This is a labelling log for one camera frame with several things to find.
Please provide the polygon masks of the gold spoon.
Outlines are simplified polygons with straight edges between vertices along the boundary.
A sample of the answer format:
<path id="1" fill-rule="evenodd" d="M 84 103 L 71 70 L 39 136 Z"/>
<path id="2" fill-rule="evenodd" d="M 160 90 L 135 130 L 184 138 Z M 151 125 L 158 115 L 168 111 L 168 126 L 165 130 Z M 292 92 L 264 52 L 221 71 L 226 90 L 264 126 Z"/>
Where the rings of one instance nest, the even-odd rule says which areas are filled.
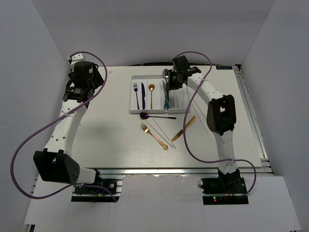
<path id="1" fill-rule="evenodd" d="M 155 89 L 155 85 L 154 84 L 150 84 L 148 86 L 148 89 L 150 90 L 150 93 L 151 93 L 150 109 L 153 109 L 153 91 Z"/>

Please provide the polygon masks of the purple iridescent fork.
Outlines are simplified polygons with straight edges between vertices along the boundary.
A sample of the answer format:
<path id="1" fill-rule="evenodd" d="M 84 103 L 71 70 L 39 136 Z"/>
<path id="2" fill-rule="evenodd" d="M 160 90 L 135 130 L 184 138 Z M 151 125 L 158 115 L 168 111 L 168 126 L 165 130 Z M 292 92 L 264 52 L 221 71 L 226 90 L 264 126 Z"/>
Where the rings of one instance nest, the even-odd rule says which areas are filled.
<path id="1" fill-rule="evenodd" d="M 138 88 L 138 84 L 136 82 L 133 83 L 133 90 L 134 90 L 135 95 L 136 95 L 137 109 L 139 110 L 140 109 L 139 97 L 138 97 L 139 88 Z"/>

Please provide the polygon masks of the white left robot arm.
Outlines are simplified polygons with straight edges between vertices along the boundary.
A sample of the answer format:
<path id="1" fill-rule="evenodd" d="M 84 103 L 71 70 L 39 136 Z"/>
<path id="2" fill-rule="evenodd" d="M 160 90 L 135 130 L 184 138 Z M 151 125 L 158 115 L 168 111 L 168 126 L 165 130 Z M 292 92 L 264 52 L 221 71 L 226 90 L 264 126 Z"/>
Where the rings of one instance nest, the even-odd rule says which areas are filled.
<path id="1" fill-rule="evenodd" d="M 69 78 L 60 112 L 62 119 L 56 123 L 44 149 L 35 152 L 33 160 L 43 181 L 85 184 L 90 192 L 96 193 L 102 187 L 97 171 L 80 166 L 71 157 L 71 151 L 82 117 L 88 109 L 88 100 L 104 81 L 98 66 L 89 61 L 75 63 Z"/>

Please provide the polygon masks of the green handled silver fork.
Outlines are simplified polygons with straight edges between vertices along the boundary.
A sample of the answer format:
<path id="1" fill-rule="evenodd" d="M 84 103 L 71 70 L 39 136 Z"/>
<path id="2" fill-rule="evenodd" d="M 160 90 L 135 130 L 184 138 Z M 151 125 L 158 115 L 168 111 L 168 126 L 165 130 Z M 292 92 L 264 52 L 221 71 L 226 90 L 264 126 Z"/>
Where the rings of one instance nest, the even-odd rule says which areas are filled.
<path id="1" fill-rule="evenodd" d="M 166 92 L 166 95 L 165 95 L 165 109 L 168 110 L 169 109 L 169 92 L 167 91 Z"/>

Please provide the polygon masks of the green handled silver spoon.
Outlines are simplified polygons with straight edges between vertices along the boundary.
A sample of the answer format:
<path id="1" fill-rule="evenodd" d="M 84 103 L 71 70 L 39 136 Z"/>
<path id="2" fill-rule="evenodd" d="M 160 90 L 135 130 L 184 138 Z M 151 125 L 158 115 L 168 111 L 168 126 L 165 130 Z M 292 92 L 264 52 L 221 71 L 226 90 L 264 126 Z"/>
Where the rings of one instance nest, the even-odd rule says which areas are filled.
<path id="1" fill-rule="evenodd" d="M 163 79 L 165 80 L 166 85 L 169 83 L 169 70 L 164 69 L 162 72 Z"/>

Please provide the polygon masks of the purple iridescent knife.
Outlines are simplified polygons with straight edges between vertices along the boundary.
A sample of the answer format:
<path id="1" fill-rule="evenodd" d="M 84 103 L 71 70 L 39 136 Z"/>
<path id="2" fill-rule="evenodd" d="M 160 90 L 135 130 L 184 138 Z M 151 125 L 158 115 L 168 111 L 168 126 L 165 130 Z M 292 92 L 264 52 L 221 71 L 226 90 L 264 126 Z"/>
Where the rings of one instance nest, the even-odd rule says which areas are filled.
<path id="1" fill-rule="evenodd" d="M 145 86 L 144 86 L 144 83 L 141 83 L 141 95 L 142 95 L 142 109 L 145 110 L 146 102 L 145 102 Z"/>

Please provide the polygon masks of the green handled silver knife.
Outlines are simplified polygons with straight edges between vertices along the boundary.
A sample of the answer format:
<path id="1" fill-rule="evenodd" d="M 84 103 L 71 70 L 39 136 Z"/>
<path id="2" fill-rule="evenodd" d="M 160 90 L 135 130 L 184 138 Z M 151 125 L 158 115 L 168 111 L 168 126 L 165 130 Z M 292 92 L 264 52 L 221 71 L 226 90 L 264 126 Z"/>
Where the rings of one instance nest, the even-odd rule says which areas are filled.
<path id="1" fill-rule="evenodd" d="M 169 109 L 169 92 L 165 90 L 165 102 L 164 102 L 164 109 Z"/>

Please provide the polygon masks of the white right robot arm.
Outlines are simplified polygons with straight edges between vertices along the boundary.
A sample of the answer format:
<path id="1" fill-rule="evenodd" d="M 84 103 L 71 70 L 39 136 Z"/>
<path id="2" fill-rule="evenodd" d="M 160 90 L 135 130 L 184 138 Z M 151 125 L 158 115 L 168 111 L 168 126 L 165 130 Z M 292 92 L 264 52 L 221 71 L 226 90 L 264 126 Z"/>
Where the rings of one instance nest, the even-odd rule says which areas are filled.
<path id="1" fill-rule="evenodd" d="M 201 70 L 196 66 L 191 67 L 183 53 L 177 55 L 172 62 L 172 69 L 163 70 L 165 89 L 169 92 L 186 85 L 195 91 L 187 108 L 190 108 L 195 95 L 199 95 L 207 104 L 206 123 L 213 132 L 218 150 L 218 188 L 228 193 L 240 179 L 233 146 L 233 130 L 237 121 L 235 99 L 232 95 L 222 94 L 209 83 L 206 76 L 202 77 Z"/>

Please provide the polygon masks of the gold fork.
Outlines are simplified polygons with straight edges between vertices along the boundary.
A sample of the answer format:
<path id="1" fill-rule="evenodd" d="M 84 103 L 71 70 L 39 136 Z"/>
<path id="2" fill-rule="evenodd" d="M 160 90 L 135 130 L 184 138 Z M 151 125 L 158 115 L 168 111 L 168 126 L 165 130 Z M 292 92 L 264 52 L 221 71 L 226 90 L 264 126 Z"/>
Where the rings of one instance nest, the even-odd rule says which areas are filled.
<path id="1" fill-rule="evenodd" d="M 168 149 L 169 149 L 169 147 L 168 147 L 166 144 L 164 144 L 162 141 L 160 141 L 156 136 L 154 136 L 154 135 L 151 133 L 150 129 L 149 129 L 144 123 L 141 123 L 141 124 L 140 124 L 140 127 L 143 129 L 143 131 L 144 131 L 146 134 L 151 135 L 151 136 L 162 146 L 162 148 L 163 148 L 164 150 L 168 150 Z"/>

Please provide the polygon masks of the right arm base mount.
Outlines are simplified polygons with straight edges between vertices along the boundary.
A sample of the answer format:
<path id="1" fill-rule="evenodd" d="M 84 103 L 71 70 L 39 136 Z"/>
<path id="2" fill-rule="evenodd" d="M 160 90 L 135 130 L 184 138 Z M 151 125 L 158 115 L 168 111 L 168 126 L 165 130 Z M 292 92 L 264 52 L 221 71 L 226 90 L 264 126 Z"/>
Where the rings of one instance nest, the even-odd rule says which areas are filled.
<path id="1" fill-rule="evenodd" d="M 245 181 L 240 178 L 226 185 L 219 178 L 202 178 L 197 186 L 202 189 L 203 205 L 245 205 L 249 204 Z"/>

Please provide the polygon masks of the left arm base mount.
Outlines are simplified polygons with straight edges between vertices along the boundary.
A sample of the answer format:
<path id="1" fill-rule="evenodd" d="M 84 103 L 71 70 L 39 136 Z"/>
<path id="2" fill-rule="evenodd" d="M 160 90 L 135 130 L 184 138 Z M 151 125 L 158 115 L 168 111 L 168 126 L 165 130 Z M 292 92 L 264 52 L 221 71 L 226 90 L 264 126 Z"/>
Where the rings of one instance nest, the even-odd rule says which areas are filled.
<path id="1" fill-rule="evenodd" d="M 74 187 L 72 202 L 80 203 L 115 203 L 122 190 L 121 178 L 99 178 L 91 187 Z"/>

